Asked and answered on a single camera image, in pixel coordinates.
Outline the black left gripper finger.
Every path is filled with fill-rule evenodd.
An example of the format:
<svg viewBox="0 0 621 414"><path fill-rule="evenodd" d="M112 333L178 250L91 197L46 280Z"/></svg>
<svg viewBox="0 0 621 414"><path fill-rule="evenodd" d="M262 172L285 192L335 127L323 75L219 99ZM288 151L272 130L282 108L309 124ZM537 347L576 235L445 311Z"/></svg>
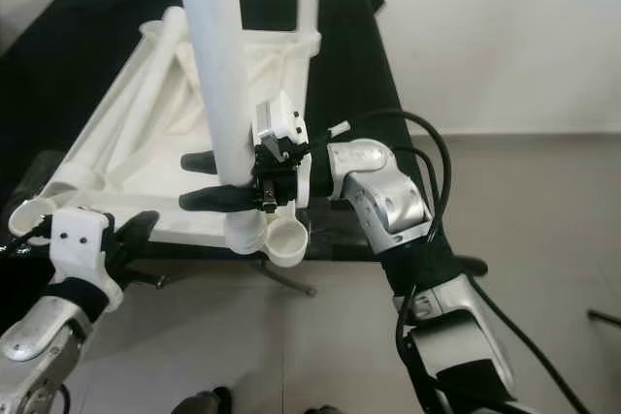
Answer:
<svg viewBox="0 0 621 414"><path fill-rule="evenodd" d="M149 245L151 233L159 219L159 211L143 210L121 225L114 234L113 271L124 271L130 263L141 258Z"/></svg>

